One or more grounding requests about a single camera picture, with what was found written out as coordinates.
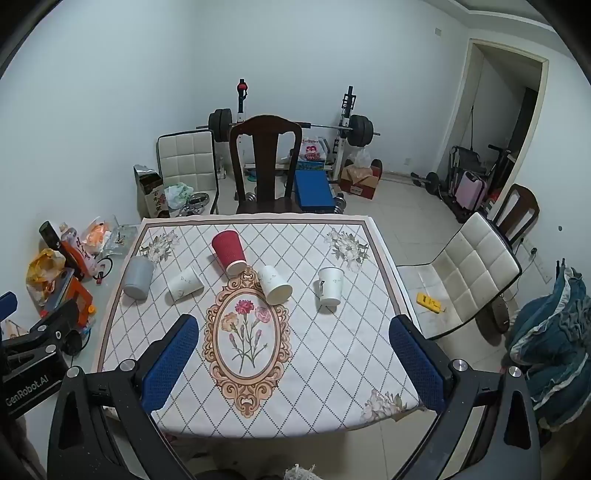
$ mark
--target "pink suitcase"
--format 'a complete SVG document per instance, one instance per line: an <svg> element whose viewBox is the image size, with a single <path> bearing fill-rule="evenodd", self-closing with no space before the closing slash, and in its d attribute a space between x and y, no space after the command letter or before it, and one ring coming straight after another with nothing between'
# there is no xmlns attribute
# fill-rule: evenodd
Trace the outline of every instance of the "pink suitcase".
<svg viewBox="0 0 591 480"><path fill-rule="evenodd" d="M476 210L486 194L486 183L473 173L465 171L456 190L458 205L467 210Z"/></svg>

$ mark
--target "ornate oval frame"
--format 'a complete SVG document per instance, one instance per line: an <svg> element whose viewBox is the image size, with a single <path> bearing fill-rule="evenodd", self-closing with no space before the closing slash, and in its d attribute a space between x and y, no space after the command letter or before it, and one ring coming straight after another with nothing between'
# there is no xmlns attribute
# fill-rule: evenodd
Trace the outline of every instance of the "ornate oval frame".
<svg viewBox="0 0 591 480"><path fill-rule="evenodd" d="M265 301L256 272L248 267L238 277L231 278L216 296L216 303L207 309L203 341L203 357L210 362L209 372L220 387L222 395L234 401L238 411L251 417L261 406L261 400L270 398L283 376L284 367L291 358L288 310L283 305L268 306L275 326L275 346L265 368L253 377L240 377L224 363L217 343L221 314L230 301L241 294L255 295Z"/></svg>

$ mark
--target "diamond pattern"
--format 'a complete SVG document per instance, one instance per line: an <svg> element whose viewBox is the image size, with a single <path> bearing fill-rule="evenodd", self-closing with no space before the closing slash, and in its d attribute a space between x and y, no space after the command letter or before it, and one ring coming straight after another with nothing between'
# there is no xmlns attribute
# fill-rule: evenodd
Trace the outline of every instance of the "diamond pattern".
<svg viewBox="0 0 591 480"><path fill-rule="evenodd" d="M285 304L290 312L293 355L284 364L278 388L250 419L242 417L233 402L222 396L210 375L209 363L202 357L207 310L228 282L210 245L218 232L228 228L239 232L250 265L255 269L274 265L293 287ZM164 407L154 413L166 432L274 437L359 427L364 424L362 407L373 388L400 393L408 408L415 407L416 390L389 345L388 326L394 308L387 295L385 272L380 272L371 249L357 270L337 260L326 241L332 228L367 242L364 228L352 223L204 223L163 228L155 220L142 244L171 230L175 230L179 244L168 260L155 266L145 301L122 294L116 302L102 368L114 369L126 358L139 358L180 314L190 313L197 318L201 338ZM189 265L199 273L204 289L174 302L167 285ZM327 265L345 271L343 300L336 309L320 307L317 273Z"/></svg>

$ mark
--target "white tablecloth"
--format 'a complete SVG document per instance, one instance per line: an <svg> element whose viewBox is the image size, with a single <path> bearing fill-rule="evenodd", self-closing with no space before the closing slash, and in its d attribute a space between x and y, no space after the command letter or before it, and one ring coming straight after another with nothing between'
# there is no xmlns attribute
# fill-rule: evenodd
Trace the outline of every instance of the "white tablecloth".
<svg viewBox="0 0 591 480"><path fill-rule="evenodd" d="M227 278L211 248L225 229L239 232L252 266L236 279ZM361 427L418 405L388 340L390 319L405 313L415 321L414 312L373 220L293 214L145 220L126 262L172 230L178 244L156 265L148 300L134 301L121 288L114 293L95 364L110 370L137 359L179 315L193 315L197 348L164 408L152 414L163 431L296 436ZM366 258L343 260L338 239ZM167 283L188 265L205 288L173 302ZM293 286L282 306L264 301L255 274L263 265L276 266ZM345 272L335 309L318 300L317 272L328 265Z"/></svg>

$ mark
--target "red paper cup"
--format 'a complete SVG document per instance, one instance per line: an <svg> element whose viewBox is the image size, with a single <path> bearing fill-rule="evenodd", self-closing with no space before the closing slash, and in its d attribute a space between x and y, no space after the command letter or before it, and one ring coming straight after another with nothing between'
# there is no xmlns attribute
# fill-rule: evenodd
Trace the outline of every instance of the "red paper cup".
<svg viewBox="0 0 591 480"><path fill-rule="evenodd" d="M229 277L237 277L246 270L246 257L237 231L218 233L213 237L212 247Z"/></svg>

